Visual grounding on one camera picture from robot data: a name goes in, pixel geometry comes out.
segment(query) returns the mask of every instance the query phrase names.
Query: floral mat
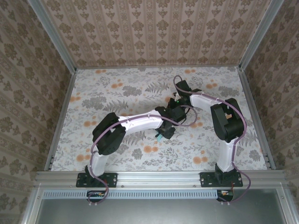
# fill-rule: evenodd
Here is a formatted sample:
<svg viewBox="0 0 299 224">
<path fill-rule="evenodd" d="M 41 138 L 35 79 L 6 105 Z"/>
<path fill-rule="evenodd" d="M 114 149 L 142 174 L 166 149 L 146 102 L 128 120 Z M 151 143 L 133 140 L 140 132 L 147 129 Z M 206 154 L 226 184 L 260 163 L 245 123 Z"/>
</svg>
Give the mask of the floral mat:
<svg viewBox="0 0 299 224">
<path fill-rule="evenodd" d="M 243 170 L 266 169 L 236 68 L 197 67 L 78 70 L 52 171 L 84 170 L 91 156 L 92 131 L 108 113 L 135 115 L 167 106 L 175 92 L 175 75 L 181 75 L 192 89 L 238 101 L 248 131 L 237 146 L 236 165 Z M 106 171 L 213 170 L 221 150 L 220 140 L 210 114 L 196 110 L 196 124 L 177 127 L 170 140 L 158 140 L 155 130 L 126 136 L 110 155 Z M 192 112 L 187 117 L 186 124 L 195 118 Z"/>
</svg>

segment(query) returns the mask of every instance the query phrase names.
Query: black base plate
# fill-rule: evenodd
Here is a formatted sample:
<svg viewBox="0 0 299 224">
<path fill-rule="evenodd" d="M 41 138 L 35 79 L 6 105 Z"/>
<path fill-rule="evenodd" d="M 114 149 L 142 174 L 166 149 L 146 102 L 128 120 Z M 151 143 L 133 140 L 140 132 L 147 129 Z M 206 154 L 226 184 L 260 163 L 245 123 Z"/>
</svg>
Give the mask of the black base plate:
<svg viewBox="0 0 299 224">
<path fill-rule="evenodd" d="M 200 184 L 202 188 L 210 188 L 210 187 L 232 187 L 232 183 L 234 187 L 243 187 L 242 179 L 239 181 L 241 174 L 239 172 L 235 172 L 230 175 L 229 180 L 220 184 L 215 177 L 215 172 L 202 172 L 200 175 Z"/>
<path fill-rule="evenodd" d="M 104 173 L 99 178 L 105 181 L 110 188 L 116 188 L 117 173 Z M 79 173 L 76 182 L 77 188 L 104 188 L 105 185 L 94 179 L 89 173 Z"/>
</svg>

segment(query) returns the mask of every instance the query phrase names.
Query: patterned wallpaper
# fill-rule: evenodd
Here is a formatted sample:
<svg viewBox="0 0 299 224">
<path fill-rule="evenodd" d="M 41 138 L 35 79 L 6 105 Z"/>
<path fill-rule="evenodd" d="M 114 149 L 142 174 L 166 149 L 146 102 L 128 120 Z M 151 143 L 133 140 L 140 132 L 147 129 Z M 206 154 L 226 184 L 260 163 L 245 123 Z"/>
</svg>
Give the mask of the patterned wallpaper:
<svg viewBox="0 0 299 224">
<path fill-rule="evenodd" d="M 284 1 L 245 72 L 276 165 L 299 205 L 299 1 Z"/>
<path fill-rule="evenodd" d="M 0 1 L 0 223 L 17 223 L 43 170 L 70 79 L 26 0 Z"/>
<path fill-rule="evenodd" d="M 42 0 L 77 67 L 238 64 L 270 0 Z"/>
</svg>

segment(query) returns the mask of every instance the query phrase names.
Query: black bracket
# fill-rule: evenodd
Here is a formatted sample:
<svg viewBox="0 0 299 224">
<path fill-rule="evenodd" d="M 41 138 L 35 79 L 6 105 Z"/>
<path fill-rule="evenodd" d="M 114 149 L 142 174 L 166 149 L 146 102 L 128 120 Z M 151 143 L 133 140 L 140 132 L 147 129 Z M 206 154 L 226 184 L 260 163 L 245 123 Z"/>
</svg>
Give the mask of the black bracket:
<svg viewBox="0 0 299 224">
<path fill-rule="evenodd" d="M 199 174 L 202 188 L 232 187 L 232 184 L 234 187 L 243 187 L 241 174 L 235 169 L 222 172 L 216 164 L 215 170 L 215 172 L 201 172 Z"/>
<path fill-rule="evenodd" d="M 116 188 L 117 184 L 117 173 L 104 173 L 103 175 L 99 176 L 101 180 L 103 180 L 108 187 Z M 93 178 L 85 167 L 85 173 L 79 173 L 77 176 L 76 182 L 77 188 L 104 188 L 105 185 L 98 181 L 97 179 Z"/>
</svg>

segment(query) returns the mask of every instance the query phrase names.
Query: cable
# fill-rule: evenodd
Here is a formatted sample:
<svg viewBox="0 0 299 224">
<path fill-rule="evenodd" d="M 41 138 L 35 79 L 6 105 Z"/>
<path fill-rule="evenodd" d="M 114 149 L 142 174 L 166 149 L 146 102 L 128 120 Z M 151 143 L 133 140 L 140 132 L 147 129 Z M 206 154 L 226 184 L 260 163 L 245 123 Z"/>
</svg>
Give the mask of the cable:
<svg viewBox="0 0 299 224">
<path fill-rule="evenodd" d="M 176 87 L 177 90 L 179 90 L 179 91 L 181 91 L 181 92 L 184 92 L 184 93 L 189 93 L 189 94 L 194 94 L 194 95 L 204 96 L 204 97 L 207 97 L 207 98 L 209 98 L 209 99 L 212 99 L 212 100 L 215 100 L 215 101 L 224 103 L 225 105 L 227 105 L 227 106 L 229 106 L 230 108 L 232 108 L 232 109 L 233 109 L 233 110 L 240 116 L 240 118 L 241 118 L 241 120 L 242 120 L 242 122 L 243 122 L 243 125 L 244 125 L 244 131 L 243 131 L 243 134 L 242 134 L 239 138 L 237 138 L 237 139 L 234 141 L 234 145 L 233 145 L 233 155 L 232 155 L 232 164 L 233 164 L 233 167 L 234 167 L 239 173 L 243 174 L 243 175 L 248 179 L 249 183 L 248 183 L 248 186 L 247 186 L 246 190 L 243 192 L 243 194 L 242 194 L 240 197 L 238 197 L 237 199 L 231 201 L 230 203 L 232 203 L 232 202 L 237 202 L 237 201 L 239 201 L 239 200 L 240 200 L 240 199 L 247 193 L 247 191 L 249 190 L 249 188 L 250 188 L 250 186 L 251 186 L 251 179 L 249 178 L 249 176 L 248 176 L 247 174 L 245 174 L 244 172 L 242 172 L 241 170 L 239 170 L 238 167 L 235 165 L 235 162 L 234 162 L 234 160 L 235 160 L 235 149 L 236 149 L 236 144 L 237 144 L 237 142 L 238 142 L 241 138 L 244 137 L 244 135 L 245 135 L 245 133 L 246 133 L 246 130 L 247 130 L 247 124 L 246 124 L 245 118 L 244 118 L 244 116 L 242 115 L 242 113 L 241 113 L 237 108 L 235 108 L 234 106 L 232 106 L 231 104 L 227 103 L 227 102 L 224 101 L 224 100 L 221 100 L 221 99 L 218 99 L 218 98 L 215 98 L 215 97 L 211 97 L 211 96 L 206 95 L 206 94 L 204 94 L 204 93 L 200 93 L 200 92 L 189 92 L 189 91 L 185 91 L 185 90 L 180 89 L 180 88 L 176 85 L 176 83 L 175 83 L 175 80 L 176 80 L 177 77 L 179 77 L 179 78 L 181 79 L 181 81 L 183 80 L 182 77 L 179 76 L 179 75 L 176 75 L 176 76 L 173 78 L 173 84 L 174 84 L 174 86 Z"/>
<path fill-rule="evenodd" d="M 146 115 L 140 115 L 140 116 L 136 116 L 136 117 L 132 117 L 132 118 L 128 118 L 128 119 L 126 119 L 126 120 L 121 120 L 121 121 L 118 121 L 118 122 L 116 122 L 115 124 L 113 124 L 113 125 L 111 125 L 109 128 L 107 128 L 105 131 L 103 131 L 103 133 L 94 141 L 94 143 L 93 143 L 93 145 L 92 145 L 92 147 L 91 147 L 91 149 L 90 149 L 90 152 L 92 153 L 92 156 L 91 156 L 91 158 L 90 158 L 90 161 L 89 161 L 89 170 L 90 170 L 90 175 L 93 177 L 93 178 L 95 178 L 96 180 L 98 180 L 98 181 L 100 181 L 102 184 L 104 184 L 105 185 L 105 187 L 106 187 L 106 192 L 105 192 L 105 195 L 104 195 L 104 197 L 99 201 L 99 202 L 97 202 L 97 203 L 94 203 L 95 205 L 97 205 L 97 204 L 99 204 L 99 203 L 102 203 L 105 199 L 106 199 L 106 197 L 108 196 L 108 193 L 109 193 L 109 187 L 108 187 L 108 185 L 103 181 L 103 180 L 101 180 L 100 178 L 98 178 L 94 173 L 93 173 L 93 169 L 92 169 L 92 164 L 93 164 L 93 156 L 94 156 L 94 154 L 96 153 L 93 149 L 94 149 L 94 147 L 96 146 L 96 144 L 99 142 L 99 140 L 108 132 L 108 131 L 110 131 L 112 128 L 114 128 L 115 126 L 118 126 L 118 125 L 120 125 L 120 124 L 122 124 L 122 123 L 125 123 L 125 122 L 128 122 L 128 121 L 132 121 L 132 120 L 135 120 L 135 119 L 140 119 L 140 118 L 150 118 L 150 117 L 152 117 L 152 118 L 161 118 L 161 119 L 164 119 L 164 120 L 167 120 L 167 121 L 169 121 L 169 122 L 171 122 L 171 123 L 173 123 L 173 124 L 175 124 L 175 125 L 177 125 L 177 126 L 182 126 L 182 127 L 189 127 L 189 126 L 191 126 L 191 125 L 194 125 L 195 123 L 196 123 L 196 121 L 197 121 L 197 112 L 196 112 L 196 110 L 194 109 L 194 108 L 192 108 L 191 106 L 188 106 L 188 105 L 181 105 L 181 107 L 185 107 L 185 108 L 188 108 L 188 109 L 191 109 L 191 110 L 193 110 L 193 112 L 195 113 L 195 119 L 194 119 L 194 121 L 191 123 L 191 124 L 188 124 L 188 125 L 183 125 L 183 124 L 180 124 L 180 123 L 178 123 L 178 122 L 175 122 L 175 121 L 173 121 L 173 120 L 171 120 L 171 119 L 169 119 L 169 118 L 166 118 L 166 117 L 163 117 L 163 116 L 160 116 L 160 115 L 154 115 L 154 114 L 146 114 Z M 89 202 L 89 204 L 91 205 L 92 204 L 92 202 L 90 201 L 90 195 L 89 195 L 89 197 L 88 197 L 88 202 Z"/>
</svg>

